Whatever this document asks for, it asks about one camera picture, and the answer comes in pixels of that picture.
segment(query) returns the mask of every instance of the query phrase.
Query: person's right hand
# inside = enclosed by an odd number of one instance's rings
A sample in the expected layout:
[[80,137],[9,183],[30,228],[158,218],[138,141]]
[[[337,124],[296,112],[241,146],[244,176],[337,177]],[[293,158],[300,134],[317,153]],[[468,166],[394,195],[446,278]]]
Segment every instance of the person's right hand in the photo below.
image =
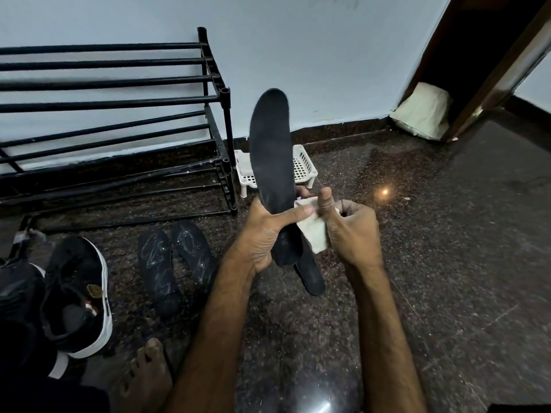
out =
[[321,189],[317,204],[327,224],[331,246],[343,262],[359,270],[382,268],[379,223],[375,210],[350,200],[339,200],[335,204],[329,187]]

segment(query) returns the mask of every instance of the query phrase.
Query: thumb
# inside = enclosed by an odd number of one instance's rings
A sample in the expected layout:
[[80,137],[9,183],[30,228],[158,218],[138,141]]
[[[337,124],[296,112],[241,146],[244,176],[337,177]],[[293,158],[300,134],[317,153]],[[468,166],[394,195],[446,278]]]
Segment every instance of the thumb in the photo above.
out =
[[335,201],[331,188],[323,187],[317,197],[317,206],[327,229],[334,230],[343,224],[343,218],[335,210]]
[[313,214],[315,209],[311,205],[298,206],[292,209],[286,210],[283,213],[279,213],[273,216],[276,229],[283,229],[291,223],[297,223],[301,220],[308,218],[309,215]]

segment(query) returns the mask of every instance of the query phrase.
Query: bare foot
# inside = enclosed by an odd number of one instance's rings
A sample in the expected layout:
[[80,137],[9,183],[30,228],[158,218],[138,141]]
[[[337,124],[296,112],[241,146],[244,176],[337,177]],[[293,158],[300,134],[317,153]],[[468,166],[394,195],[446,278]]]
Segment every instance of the bare foot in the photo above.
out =
[[162,343],[149,339],[130,361],[130,370],[121,386],[120,413],[156,413],[172,388],[172,378],[162,350]]

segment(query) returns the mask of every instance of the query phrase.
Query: person's left hand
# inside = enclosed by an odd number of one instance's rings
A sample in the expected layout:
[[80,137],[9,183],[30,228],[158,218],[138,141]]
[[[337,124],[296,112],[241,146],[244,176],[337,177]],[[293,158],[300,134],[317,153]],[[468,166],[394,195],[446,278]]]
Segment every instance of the person's left hand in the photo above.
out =
[[[296,187],[297,196],[307,198],[310,192],[306,187]],[[306,219],[314,212],[311,205],[298,206],[279,214],[270,214],[257,196],[252,201],[249,216],[238,238],[230,248],[229,254],[242,258],[245,263],[252,262],[256,273],[272,262],[272,247],[279,231],[291,223]]]

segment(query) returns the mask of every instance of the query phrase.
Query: forearm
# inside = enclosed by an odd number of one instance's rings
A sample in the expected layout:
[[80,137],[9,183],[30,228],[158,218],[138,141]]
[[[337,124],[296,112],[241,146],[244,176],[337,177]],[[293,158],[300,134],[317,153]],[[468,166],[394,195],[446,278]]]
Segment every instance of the forearm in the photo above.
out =
[[361,266],[354,284],[358,304],[365,409],[425,412],[412,354],[382,267]]
[[214,282],[167,412],[231,412],[254,269],[230,251]]

